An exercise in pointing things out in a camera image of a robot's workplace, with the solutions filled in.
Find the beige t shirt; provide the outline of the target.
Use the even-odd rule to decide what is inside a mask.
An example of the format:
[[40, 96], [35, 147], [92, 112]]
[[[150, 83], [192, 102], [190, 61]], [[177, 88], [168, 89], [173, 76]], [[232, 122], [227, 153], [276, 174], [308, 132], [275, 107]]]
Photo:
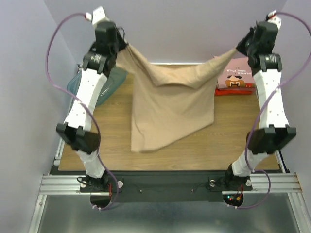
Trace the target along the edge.
[[119, 52], [117, 66], [133, 74], [131, 150], [159, 150], [214, 122], [217, 78], [235, 48], [199, 65], [160, 67], [135, 47]]

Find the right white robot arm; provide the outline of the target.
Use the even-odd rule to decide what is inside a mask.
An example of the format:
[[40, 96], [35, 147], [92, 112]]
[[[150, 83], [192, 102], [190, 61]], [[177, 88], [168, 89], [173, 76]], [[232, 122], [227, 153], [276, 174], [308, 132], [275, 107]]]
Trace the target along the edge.
[[247, 134], [245, 150], [225, 173], [223, 184], [228, 189], [250, 186], [249, 176], [257, 165], [296, 136], [296, 128], [289, 125], [283, 106], [281, 57], [273, 53], [280, 27], [281, 19], [258, 22], [237, 46], [248, 57], [260, 111]]

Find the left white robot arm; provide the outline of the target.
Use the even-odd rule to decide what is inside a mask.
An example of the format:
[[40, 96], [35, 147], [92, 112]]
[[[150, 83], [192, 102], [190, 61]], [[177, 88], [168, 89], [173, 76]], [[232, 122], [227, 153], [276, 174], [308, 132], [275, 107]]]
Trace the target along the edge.
[[80, 85], [64, 123], [57, 133], [80, 157], [86, 175], [78, 179], [81, 188], [103, 192], [108, 174], [99, 159], [100, 132], [92, 132], [93, 112], [100, 92], [116, 64], [118, 52], [126, 47], [116, 24], [101, 21], [95, 26], [95, 42], [83, 57]]

